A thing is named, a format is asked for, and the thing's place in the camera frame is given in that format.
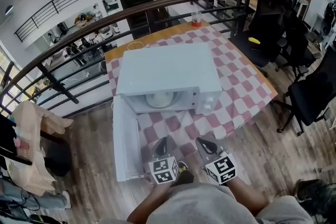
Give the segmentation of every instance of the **wooden floor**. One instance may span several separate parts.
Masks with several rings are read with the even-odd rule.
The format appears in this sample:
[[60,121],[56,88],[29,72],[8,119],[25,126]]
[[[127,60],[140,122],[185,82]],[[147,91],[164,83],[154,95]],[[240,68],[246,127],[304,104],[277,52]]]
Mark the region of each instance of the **wooden floor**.
[[[279,92],[276,98],[282,100],[283,93],[293,82],[293,73],[290,69],[275,72],[273,64],[269,64],[266,71]],[[332,117],[336,115],[335,104],[331,103]],[[297,137],[290,126],[282,134],[276,132],[287,116],[288,112],[270,104],[225,138],[239,164],[239,176],[270,199],[292,193],[300,178],[336,182],[334,171],[318,171],[318,168],[336,163],[336,130],[329,131],[333,118],[305,127],[305,134]],[[71,224],[94,223],[101,218],[126,219],[146,197],[151,186],[145,179],[126,183],[116,181],[111,103],[73,119],[75,121],[65,135],[72,149],[73,169],[67,177],[58,178],[56,182],[58,191],[67,189],[70,192],[72,208],[58,213],[43,213]],[[199,181],[207,182],[197,154],[189,156],[186,162]]]

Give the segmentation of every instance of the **yellow object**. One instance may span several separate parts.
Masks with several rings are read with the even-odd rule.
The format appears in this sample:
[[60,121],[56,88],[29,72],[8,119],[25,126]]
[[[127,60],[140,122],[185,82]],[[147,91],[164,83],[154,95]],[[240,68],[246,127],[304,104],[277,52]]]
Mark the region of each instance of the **yellow object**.
[[256,43],[256,44],[260,44],[260,41],[258,39],[255,39],[254,37],[249,37],[248,41]]

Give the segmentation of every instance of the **gray shirt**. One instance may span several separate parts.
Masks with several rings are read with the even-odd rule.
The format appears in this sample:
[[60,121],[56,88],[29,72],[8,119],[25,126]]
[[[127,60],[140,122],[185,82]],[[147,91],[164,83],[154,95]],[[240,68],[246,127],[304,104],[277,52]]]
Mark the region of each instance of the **gray shirt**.
[[147,223],[313,224],[313,221],[292,196],[276,199],[254,218],[227,187],[193,183],[171,188],[168,200],[149,216]]

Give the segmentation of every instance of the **beige cloth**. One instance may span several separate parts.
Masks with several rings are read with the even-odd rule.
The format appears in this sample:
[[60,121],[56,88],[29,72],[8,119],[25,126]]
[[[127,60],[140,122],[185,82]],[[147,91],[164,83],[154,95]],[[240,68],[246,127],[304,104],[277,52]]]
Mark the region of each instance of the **beige cloth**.
[[45,191],[54,190],[52,182],[55,179],[45,168],[40,148],[40,130],[48,134],[64,134],[65,128],[70,126],[73,120],[58,117],[29,101],[20,103],[12,117],[17,127],[21,128],[20,139],[29,143],[29,149],[18,149],[17,155],[30,160],[33,165],[24,165],[5,158],[9,175],[19,187],[42,196]]

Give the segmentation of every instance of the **chair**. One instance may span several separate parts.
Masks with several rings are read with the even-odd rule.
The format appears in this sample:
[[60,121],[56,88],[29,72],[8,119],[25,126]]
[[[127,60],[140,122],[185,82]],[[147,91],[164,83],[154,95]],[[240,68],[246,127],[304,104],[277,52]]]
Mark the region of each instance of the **chair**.
[[308,29],[295,13],[289,19],[286,19],[285,25],[287,46],[282,49],[280,55],[287,60],[287,63],[278,67],[276,71],[278,72],[283,67],[292,67],[296,78],[294,82],[297,82],[309,72],[308,68],[317,59],[321,58],[321,54],[312,54],[308,49]]
[[[285,32],[283,19],[291,13],[291,0],[258,0],[257,10],[249,30],[229,40],[257,67],[263,68],[279,55],[286,41],[281,39]],[[257,45],[248,41],[258,39]]]
[[294,116],[301,129],[298,136],[304,133],[302,122],[309,126],[313,122],[327,120],[330,117],[329,108],[321,116],[319,115],[336,96],[335,68],[336,52],[330,47],[325,53],[322,63],[312,74],[289,86],[286,96],[289,96],[292,105],[273,100],[273,103],[291,111],[283,128],[277,130],[278,133],[284,131]]

